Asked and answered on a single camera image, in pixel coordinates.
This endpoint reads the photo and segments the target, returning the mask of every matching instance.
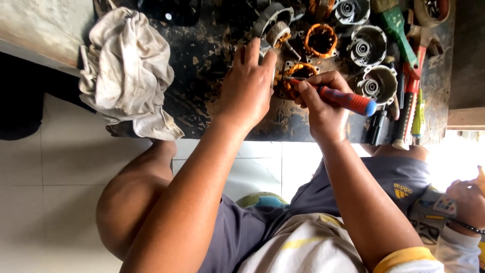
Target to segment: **man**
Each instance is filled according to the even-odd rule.
[[[320,172],[289,209],[241,208],[222,194],[242,141],[269,110],[276,54],[268,52],[261,65],[258,59],[259,39],[236,51],[220,112],[174,178],[177,149],[160,141],[107,185],[97,226],[106,248],[124,261],[121,272],[442,272],[403,213],[417,198],[395,203],[385,191],[396,184],[408,197],[423,194],[427,151],[383,146],[364,163],[346,139],[348,111],[322,102],[307,82],[299,84],[296,103],[309,109],[310,133],[324,154]],[[352,92],[338,72],[308,82]],[[485,208],[465,188],[460,193],[475,201],[463,208]],[[484,228],[483,219],[461,220]],[[471,247],[471,255],[445,248],[465,260],[478,255]]]

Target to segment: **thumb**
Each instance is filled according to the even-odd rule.
[[[322,111],[325,109],[325,103],[311,84],[306,81],[301,81],[298,83],[298,90],[310,111]]]

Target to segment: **shorts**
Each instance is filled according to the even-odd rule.
[[[407,216],[408,208],[428,186],[428,164],[408,157],[363,157],[367,169]],[[323,164],[312,180],[302,185],[289,208],[239,207],[223,195],[206,257],[199,273],[231,273],[265,244],[289,218],[299,214],[340,216]]]

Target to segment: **bracelet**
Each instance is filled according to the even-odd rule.
[[[458,225],[460,225],[460,226],[462,226],[462,227],[465,227],[465,228],[467,228],[467,229],[469,229],[469,230],[471,230],[471,231],[473,231],[473,232],[475,232],[475,233],[485,235],[485,230],[480,230],[480,229],[478,229],[478,228],[476,228],[476,227],[473,227],[473,226],[471,226],[471,225],[469,225],[469,224],[466,224],[466,223],[460,222],[460,221],[458,221],[458,220],[456,220],[456,219],[453,219],[453,218],[448,218],[448,220],[449,220],[449,221],[452,221],[452,222],[454,222],[454,223],[456,223],[456,224],[458,224]]]

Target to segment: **workbench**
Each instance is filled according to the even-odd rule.
[[[135,0],[113,2],[116,6],[136,9]],[[109,10],[106,0],[94,0],[94,4],[98,16]],[[150,25],[170,44],[169,64],[175,72],[174,82],[165,92],[163,108],[174,117],[186,138],[201,138],[210,124],[217,112],[223,74],[230,67],[236,48],[251,39],[251,27],[257,18],[254,8],[249,7],[245,0],[202,0],[200,19],[192,27],[150,20]],[[421,144],[439,143],[446,130],[454,22],[455,3],[452,0],[448,20],[434,28],[444,54],[432,58],[426,56],[423,66],[421,87],[426,100],[426,132],[421,138]],[[388,48],[393,51],[394,46],[390,44]],[[325,60],[320,71],[338,70],[351,82],[352,76],[358,71],[353,71],[345,60],[346,56],[347,52],[344,51],[338,57]],[[357,114],[350,115],[346,132],[352,143],[366,142],[371,120]],[[395,123],[386,119],[380,144],[391,142]],[[301,109],[293,101],[273,97],[270,111],[246,140],[313,141],[308,127],[307,109]],[[129,124],[121,123],[112,126],[110,131],[115,136],[126,136],[130,135],[129,128]]]

